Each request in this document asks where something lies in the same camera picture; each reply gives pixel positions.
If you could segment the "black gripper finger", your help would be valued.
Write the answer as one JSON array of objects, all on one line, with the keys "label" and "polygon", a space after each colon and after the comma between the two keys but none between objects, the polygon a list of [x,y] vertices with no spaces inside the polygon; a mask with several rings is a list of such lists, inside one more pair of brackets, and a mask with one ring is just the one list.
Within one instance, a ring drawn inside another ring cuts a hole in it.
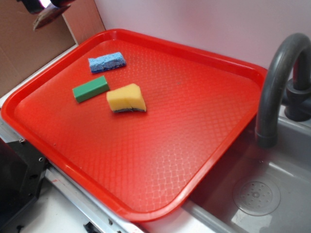
[{"label": "black gripper finger", "polygon": [[70,6],[73,0],[17,0],[21,2],[30,14],[39,14],[43,10]]}]

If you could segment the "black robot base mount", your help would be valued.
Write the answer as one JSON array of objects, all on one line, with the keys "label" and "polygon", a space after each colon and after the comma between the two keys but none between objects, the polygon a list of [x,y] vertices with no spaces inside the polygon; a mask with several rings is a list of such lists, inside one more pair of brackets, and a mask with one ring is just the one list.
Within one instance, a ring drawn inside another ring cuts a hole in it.
[{"label": "black robot base mount", "polygon": [[47,163],[28,141],[0,141],[1,229],[38,200]]}]

